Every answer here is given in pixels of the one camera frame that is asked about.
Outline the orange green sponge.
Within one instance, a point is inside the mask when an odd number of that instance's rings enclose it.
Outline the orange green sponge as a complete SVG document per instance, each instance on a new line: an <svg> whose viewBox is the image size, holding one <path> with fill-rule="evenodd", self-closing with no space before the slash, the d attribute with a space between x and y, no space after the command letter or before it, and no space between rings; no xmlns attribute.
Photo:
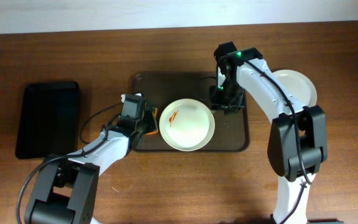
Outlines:
<svg viewBox="0 0 358 224"><path fill-rule="evenodd" d="M146 123L148 125L146 135L158 133L157 113L158 113L158 109L154 107L151 107L146 113L146 118L147 118Z"/></svg>

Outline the pale green plate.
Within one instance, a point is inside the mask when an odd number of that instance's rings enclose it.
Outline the pale green plate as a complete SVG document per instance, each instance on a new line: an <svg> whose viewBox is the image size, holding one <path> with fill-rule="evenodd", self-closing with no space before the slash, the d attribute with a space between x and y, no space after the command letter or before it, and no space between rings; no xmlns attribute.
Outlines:
<svg viewBox="0 0 358 224"><path fill-rule="evenodd" d="M277 70L273 72L273 75L306 106L316 105L316 88L304 74L294 70Z"/></svg>

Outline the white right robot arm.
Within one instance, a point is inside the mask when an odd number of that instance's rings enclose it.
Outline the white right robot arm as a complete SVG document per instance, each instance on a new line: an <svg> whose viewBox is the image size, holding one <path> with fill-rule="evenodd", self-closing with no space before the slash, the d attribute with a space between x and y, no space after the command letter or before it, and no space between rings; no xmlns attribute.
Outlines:
<svg viewBox="0 0 358 224"><path fill-rule="evenodd" d="M307 106L286 90L254 47L237 50L228 42L217 47L214 58L216 84L209 91L212 109L236 113L248 93L271 124L267 154L278 175L271 222L307 223L310 188L328 157L324 111Z"/></svg>

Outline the cream plate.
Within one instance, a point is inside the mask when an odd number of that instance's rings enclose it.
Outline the cream plate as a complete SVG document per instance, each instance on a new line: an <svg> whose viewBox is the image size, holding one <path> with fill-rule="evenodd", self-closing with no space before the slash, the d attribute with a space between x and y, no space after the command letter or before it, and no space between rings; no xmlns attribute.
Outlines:
<svg viewBox="0 0 358 224"><path fill-rule="evenodd" d="M162 111L159 132L172 148L190 152L201 149L213 137L215 120L202 102L184 98L171 102Z"/></svg>

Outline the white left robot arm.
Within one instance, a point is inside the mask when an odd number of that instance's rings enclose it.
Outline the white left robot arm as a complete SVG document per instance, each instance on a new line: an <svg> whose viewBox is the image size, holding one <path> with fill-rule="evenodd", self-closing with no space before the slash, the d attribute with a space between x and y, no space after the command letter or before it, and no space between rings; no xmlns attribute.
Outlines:
<svg viewBox="0 0 358 224"><path fill-rule="evenodd" d="M147 101L124 102L97 139L76 152L48 156L26 178L16 205L18 223L96 223L99 176L126 157L142 136L156 132L157 109Z"/></svg>

